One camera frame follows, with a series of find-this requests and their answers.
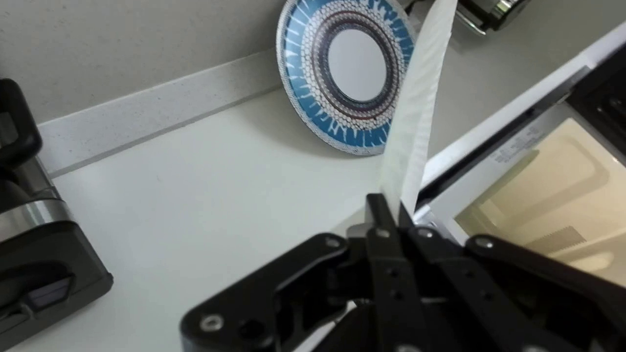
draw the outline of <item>white baseboard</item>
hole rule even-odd
[[[256,52],[39,124],[39,159],[64,173],[279,85],[273,50]]]

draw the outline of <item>black handle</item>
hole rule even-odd
[[[0,333],[33,320],[68,296],[72,275],[62,263],[41,261],[0,271]]]
[[[13,124],[15,138],[0,146],[0,165],[13,167],[33,157],[41,148],[41,134],[33,114],[13,79],[0,79],[0,118],[1,116],[7,116]]]

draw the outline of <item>white wall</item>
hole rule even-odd
[[[269,46],[281,3],[1,0],[0,75],[44,120]]]
[[[283,1],[0,0],[0,75],[19,81],[44,120],[266,48]],[[487,42],[449,50],[442,87],[457,93],[440,112],[457,114],[461,105],[492,112],[624,19],[626,0],[532,0]],[[475,73],[459,81],[467,66]],[[485,66],[492,89],[477,91]],[[471,124],[459,116],[457,134]]]

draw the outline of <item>black device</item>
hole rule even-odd
[[[406,11],[424,0],[410,0]],[[469,24],[475,32],[487,34],[489,30],[498,30],[516,13],[520,13],[530,0],[459,0],[455,15]]]
[[[316,234],[191,308],[187,352],[582,352],[626,347],[626,290],[500,238],[465,247],[367,195],[363,238]]]
[[[626,46],[594,69],[575,71],[428,181],[412,218],[404,210],[395,222],[383,195],[367,195],[363,236],[316,234],[193,306],[179,326],[183,347],[293,349],[334,320],[314,349],[624,352],[622,285],[498,236],[477,234],[457,245],[459,228],[447,226],[453,206],[475,199],[467,189],[489,187],[471,171],[510,167],[563,112],[579,112],[622,159],[624,73]]]
[[[82,308],[113,281],[35,159],[39,148],[19,85],[0,79],[0,349]]]

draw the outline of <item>white strip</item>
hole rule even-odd
[[[273,50],[256,52],[41,122],[39,157],[58,175],[277,83]]]
[[[580,68],[594,68],[598,66],[610,52],[620,48],[626,42],[626,21],[594,40],[590,46],[586,46],[582,52],[573,56],[569,62],[559,66],[555,71],[545,75],[541,81],[514,97],[510,103],[500,107],[496,112],[492,112],[489,118],[467,130],[461,138],[453,140],[449,146],[440,150],[436,156],[432,156],[426,163],[422,185],[428,185],[434,181],[442,171],[446,171],[449,165],[453,165],[457,159],[461,159],[469,150],[479,146],[485,140],[485,134],[492,134],[494,130],[508,124],[514,116],[524,112],[528,107],[532,107],[537,99],[541,99],[545,93],[549,93],[559,83],[567,81],[573,73],[577,73]]]
[[[381,191],[397,218],[401,202],[412,210],[428,157],[430,126],[455,0],[436,0],[420,26],[397,99],[381,163]]]

